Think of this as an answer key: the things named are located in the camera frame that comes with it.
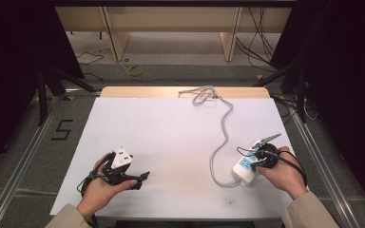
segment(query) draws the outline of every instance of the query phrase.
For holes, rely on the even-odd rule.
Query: gray cable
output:
[[[217,185],[219,185],[221,187],[235,187],[235,186],[237,186],[240,183],[240,180],[238,178],[235,178],[233,181],[228,182],[228,183],[223,183],[223,182],[218,181],[218,179],[215,176],[215,171],[214,171],[214,168],[213,168],[213,166],[214,166],[213,165],[213,160],[215,159],[216,154],[227,144],[227,142],[229,140],[229,135],[227,134],[226,127],[225,127],[225,121],[226,121],[226,117],[233,111],[233,105],[231,103],[225,101],[223,99],[223,97],[221,97],[218,94],[218,92],[216,91],[216,89],[211,85],[205,85],[205,86],[201,86],[201,87],[190,89],[190,90],[179,91],[179,97],[180,97],[181,94],[184,94],[184,93],[197,94],[197,96],[192,100],[192,105],[193,106],[202,105],[203,103],[205,103],[207,101],[208,98],[214,98],[214,99],[217,98],[229,107],[229,110],[221,118],[221,130],[222,130],[223,135],[224,135],[224,141],[211,154],[210,159],[209,159],[209,167],[210,167],[210,173],[211,173],[212,179]]]

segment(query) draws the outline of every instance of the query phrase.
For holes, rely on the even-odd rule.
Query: white device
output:
[[[129,163],[132,163],[132,156],[130,156],[121,146],[118,148],[118,152],[115,154],[114,161],[111,164],[111,168],[115,169]]]
[[[257,150],[249,151],[246,156],[242,156],[242,158],[236,163],[233,167],[233,175],[239,179],[241,179],[241,185],[245,186],[245,184],[249,184],[253,179],[257,176],[257,172],[253,171],[251,168],[251,163],[256,162],[258,159],[254,155],[254,152]]]
[[[263,140],[256,141],[253,144],[253,147],[251,147],[251,149],[247,151],[247,154],[245,156],[242,156],[242,158],[236,163],[236,165],[233,167],[233,175],[241,180],[241,186],[249,184],[257,176],[257,172],[251,168],[251,163],[257,162],[259,160],[254,155],[254,153],[257,152],[266,143],[272,141],[280,135],[281,134],[278,133]]]

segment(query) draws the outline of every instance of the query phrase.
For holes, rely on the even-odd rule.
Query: gray floor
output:
[[[106,38],[100,41],[98,40],[98,34],[81,33],[80,36],[70,36],[69,39],[72,41],[75,53],[92,51],[106,45]],[[190,46],[193,40],[201,40],[201,45]],[[94,73],[104,78],[103,81],[99,81],[95,77],[87,75],[85,81],[90,85],[96,87],[115,85],[175,86],[174,83],[159,84],[132,80],[127,77],[122,66],[112,62],[111,55],[108,54],[106,48],[100,49],[99,53],[105,55],[103,60],[94,65],[81,65],[84,73]],[[93,57],[90,56],[82,62],[89,62],[92,60],[91,58]],[[251,86],[257,81],[257,75],[262,74],[267,77],[271,74],[250,67],[246,56],[238,51],[235,52],[233,62],[224,62],[219,38],[215,34],[181,35],[170,33],[160,34],[160,38],[156,39],[155,34],[150,33],[145,36],[145,34],[139,33],[137,36],[131,37],[125,59],[123,63],[126,64],[126,67],[131,65],[143,66],[144,74],[139,77],[140,79],[157,82],[173,81],[186,86]],[[268,85],[267,88],[271,95],[280,94],[280,83],[281,79]],[[64,82],[64,85],[69,89],[78,88],[68,82]],[[57,103],[57,108],[47,132],[0,221],[0,227],[41,227],[49,222],[51,219],[49,216],[50,207],[55,201],[56,194],[67,172],[94,99],[95,96],[79,94],[72,97],[71,100],[60,99]],[[282,104],[277,104],[277,107],[282,116],[287,113],[286,107]],[[32,101],[8,142],[8,150],[0,155],[0,192],[6,186],[13,170],[27,150],[34,132],[37,130],[38,112],[37,101]],[[71,131],[67,140],[53,141],[53,138],[65,136],[63,132],[56,132],[61,120],[72,120],[71,123],[64,123],[63,125]],[[286,123],[285,127],[291,144],[306,169],[310,189],[320,198],[341,227],[345,227],[310,156],[307,145],[295,125],[295,120],[282,117],[282,121]],[[320,118],[314,121],[308,120],[307,126],[310,128],[325,161],[327,161],[334,174],[339,188],[344,193],[346,200],[350,202],[360,227],[365,227],[365,193],[346,162],[339,158],[329,130]],[[113,220],[100,219],[102,227],[113,227],[114,222]],[[255,225],[256,227],[280,227],[281,223],[279,221],[256,221]]]

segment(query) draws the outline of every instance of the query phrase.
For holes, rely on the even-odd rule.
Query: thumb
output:
[[[112,186],[114,194],[118,194],[124,190],[127,190],[131,187],[133,187],[137,183],[136,180],[126,180],[120,184]]]

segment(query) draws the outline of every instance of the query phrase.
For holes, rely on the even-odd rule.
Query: person's left hand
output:
[[[100,164],[100,161],[105,157],[104,155],[96,162],[94,167]],[[104,165],[99,167],[99,171],[103,171]],[[94,213],[104,208],[109,201],[118,193],[133,187],[137,182],[135,180],[127,180],[118,185],[110,185],[102,178],[93,180],[88,186],[82,200],[79,202],[76,209],[89,221]]]

